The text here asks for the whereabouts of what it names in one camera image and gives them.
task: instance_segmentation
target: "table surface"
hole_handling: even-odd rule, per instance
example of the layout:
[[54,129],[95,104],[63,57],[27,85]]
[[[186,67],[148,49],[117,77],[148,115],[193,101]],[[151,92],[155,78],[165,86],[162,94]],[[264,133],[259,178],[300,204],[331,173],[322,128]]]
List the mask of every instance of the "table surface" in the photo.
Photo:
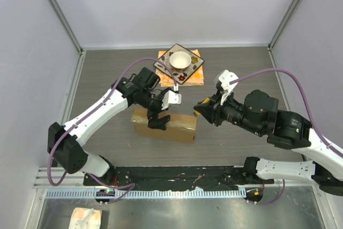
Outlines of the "table surface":
[[[129,64],[142,57],[157,58],[159,50],[167,49],[87,51],[71,118],[103,96]],[[191,115],[197,102],[216,92],[213,80],[224,69],[244,76],[272,67],[266,47],[199,48],[199,51],[205,60],[205,85],[181,87],[181,107],[172,108],[172,112]],[[137,65],[128,77],[133,72],[138,73],[143,66],[153,69],[153,62]],[[278,98],[279,109],[286,109],[275,73],[239,83],[235,98],[243,102],[244,97],[255,89]],[[110,119],[89,139],[85,150],[102,155],[117,166],[243,165],[249,156],[280,161],[302,160],[295,152],[268,144],[266,137],[259,138],[226,122],[215,127],[201,116],[193,144],[139,136],[131,123],[132,111],[133,107],[130,107]]]
[[[277,198],[279,187],[266,187],[263,202]],[[272,205],[253,205],[242,198],[121,200],[108,206],[94,199],[44,201],[38,229],[68,228],[74,208],[102,210],[101,229],[320,229],[325,228],[312,187],[286,185]]]

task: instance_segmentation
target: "orange napkin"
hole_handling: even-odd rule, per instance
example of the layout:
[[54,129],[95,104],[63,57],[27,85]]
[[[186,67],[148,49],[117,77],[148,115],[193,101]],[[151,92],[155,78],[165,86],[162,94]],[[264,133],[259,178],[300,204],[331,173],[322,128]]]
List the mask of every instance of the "orange napkin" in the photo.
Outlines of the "orange napkin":
[[[159,51],[160,58],[166,51]],[[198,56],[200,56],[200,53],[198,49],[192,50],[192,52]],[[173,79],[171,79],[168,75],[160,71],[159,69],[156,69],[156,74],[161,78],[160,84],[162,87],[172,87],[174,85]],[[203,66],[200,66],[200,68],[191,75],[191,77],[182,85],[180,86],[196,86],[196,85],[204,85],[204,72],[203,72]]]

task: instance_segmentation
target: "wall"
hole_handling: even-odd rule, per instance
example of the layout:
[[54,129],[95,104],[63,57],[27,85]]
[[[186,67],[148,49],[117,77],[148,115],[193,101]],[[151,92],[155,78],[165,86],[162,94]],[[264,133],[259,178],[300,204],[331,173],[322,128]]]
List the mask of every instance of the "wall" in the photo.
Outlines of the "wall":
[[81,46],[269,43],[291,0],[57,0]]
[[[343,147],[343,5],[342,0],[302,0],[277,42],[278,65],[295,73],[322,133]],[[282,76],[291,109],[305,114],[298,89]],[[343,227],[343,197],[332,197]]]
[[0,0],[1,228],[24,228],[77,60],[47,0]]

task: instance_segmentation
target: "brown box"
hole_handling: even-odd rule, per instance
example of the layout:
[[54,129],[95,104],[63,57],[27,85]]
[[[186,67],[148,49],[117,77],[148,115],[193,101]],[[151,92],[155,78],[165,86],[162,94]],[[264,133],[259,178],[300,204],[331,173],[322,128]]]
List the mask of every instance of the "brown box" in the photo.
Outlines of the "brown box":
[[150,129],[146,117],[147,109],[135,108],[132,115],[132,123],[139,135],[146,137],[166,139],[175,142],[193,143],[197,129],[197,118],[192,115],[182,115],[170,112],[162,112],[159,117],[170,115],[167,130]]

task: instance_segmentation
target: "decorative plate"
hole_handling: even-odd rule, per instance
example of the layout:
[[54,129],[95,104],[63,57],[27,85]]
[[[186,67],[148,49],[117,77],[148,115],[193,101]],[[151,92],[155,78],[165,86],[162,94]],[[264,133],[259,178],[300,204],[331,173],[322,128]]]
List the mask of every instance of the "decorative plate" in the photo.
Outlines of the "decorative plate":
[[[191,65],[186,68],[183,71],[176,71],[175,69],[173,69],[173,67],[170,65],[170,61],[169,58],[170,56],[178,51],[183,51],[186,52],[187,54],[189,54],[192,58],[192,62]],[[199,69],[200,66],[203,65],[204,60],[194,54],[192,51],[182,47],[179,44],[175,44],[173,45],[164,55],[162,55],[159,60],[161,60],[167,67],[169,67],[171,69],[171,72],[173,73],[173,75],[175,76],[176,81],[179,84],[184,84],[189,77],[191,77],[191,75],[197,71]],[[154,63],[154,67],[156,67],[157,69],[161,70],[163,73],[165,73],[166,75],[168,75],[169,77],[172,77],[171,74],[167,71],[167,69],[161,65],[159,62],[155,62]]]

